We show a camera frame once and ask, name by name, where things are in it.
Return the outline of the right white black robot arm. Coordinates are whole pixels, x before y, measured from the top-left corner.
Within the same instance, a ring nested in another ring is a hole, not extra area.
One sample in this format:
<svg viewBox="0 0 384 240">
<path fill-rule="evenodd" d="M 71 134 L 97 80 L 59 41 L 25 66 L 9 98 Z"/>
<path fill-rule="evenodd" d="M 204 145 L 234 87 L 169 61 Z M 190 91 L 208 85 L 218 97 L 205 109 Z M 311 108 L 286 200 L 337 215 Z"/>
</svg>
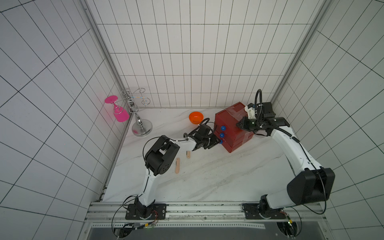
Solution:
<svg viewBox="0 0 384 240">
<path fill-rule="evenodd" d="M 326 202 L 336 177 L 334 171 L 322 167 L 310 155 L 288 121 L 276 117 L 271 103 L 249 104 L 244 110 L 247 115 L 237 123 L 237 127 L 256 135 L 265 131 L 266 136 L 271 137 L 283 150 L 294 174 L 294 178 L 284 184 L 281 190 L 261 197 L 258 205 L 260 215 L 268 218 L 286 207 Z"/>
</svg>

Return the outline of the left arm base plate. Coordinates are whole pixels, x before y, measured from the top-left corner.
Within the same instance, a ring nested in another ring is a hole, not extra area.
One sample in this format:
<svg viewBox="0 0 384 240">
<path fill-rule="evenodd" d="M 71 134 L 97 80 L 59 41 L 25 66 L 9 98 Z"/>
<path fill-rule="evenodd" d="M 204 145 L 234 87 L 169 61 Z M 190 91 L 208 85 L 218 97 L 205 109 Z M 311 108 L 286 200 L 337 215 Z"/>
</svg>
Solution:
<svg viewBox="0 0 384 240">
<path fill-rule="evenodd" d="M 164 220 L 167 213 L 167 204 L 151 204 L 148 207 L 129 204 L 126 211 L 126 220 Z"/>
</svg>

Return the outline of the red top drawer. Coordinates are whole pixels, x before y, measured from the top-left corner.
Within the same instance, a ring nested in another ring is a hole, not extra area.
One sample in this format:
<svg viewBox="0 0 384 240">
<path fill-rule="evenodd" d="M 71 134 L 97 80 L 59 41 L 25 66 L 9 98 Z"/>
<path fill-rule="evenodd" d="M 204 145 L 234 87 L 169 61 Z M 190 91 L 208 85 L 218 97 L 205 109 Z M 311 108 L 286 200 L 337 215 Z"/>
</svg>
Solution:
<svg viewBox="0 0 384 240">
<path fill-rule="evenodd" d="M 248 134 L 245 130 L 237 127 L 237 123 L 246 117 L 247 114 L 242 110 L 239 113 L 222 110 L 215 115 L 215 124 L 217 125 L 216 132 L 230 135 L 232 138 L 237 139 L 240 136 Z"/>
</svg>

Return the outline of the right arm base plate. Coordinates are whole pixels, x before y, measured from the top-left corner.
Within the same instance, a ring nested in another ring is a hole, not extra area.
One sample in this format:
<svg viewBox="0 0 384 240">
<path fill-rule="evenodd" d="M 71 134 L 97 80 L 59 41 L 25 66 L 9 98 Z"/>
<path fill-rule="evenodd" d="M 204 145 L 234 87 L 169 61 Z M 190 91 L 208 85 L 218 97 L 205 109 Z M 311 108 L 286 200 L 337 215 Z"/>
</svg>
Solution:
<svg viewBox="0 0 384 240">
<path fill-rule="evenodd" d="M 286 215 L 281 213 L 281 209 L 271 210 L 258 203 L 244 203 L 242 210 L 247 220 L 283 220 L 286 218 Z"/>
</svg>

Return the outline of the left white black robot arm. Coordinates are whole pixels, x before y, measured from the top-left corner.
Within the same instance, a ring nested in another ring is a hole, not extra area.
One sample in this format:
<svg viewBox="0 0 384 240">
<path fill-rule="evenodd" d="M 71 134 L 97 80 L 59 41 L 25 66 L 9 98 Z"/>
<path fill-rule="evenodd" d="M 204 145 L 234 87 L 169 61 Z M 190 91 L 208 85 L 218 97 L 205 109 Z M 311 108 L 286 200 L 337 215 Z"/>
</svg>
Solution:
<svg viewBox="0 0 384 240">
<path fill-rule="evenodd" d="M 156 142 L 144 154 L 147 169 L 142 193 L 137 202 L 144 208 L 149 208 L 155 202 L 158 178 L 166 173 L 180 152 L 193 152 L 199 149 L 209 150 L 221 143 L 215 135 L 217 125 L 211 122 L 200 123 L 190 133 L 185 133 L 181 139 L 171 139 L 165 135 L 156 137 Z"/>
</svg>

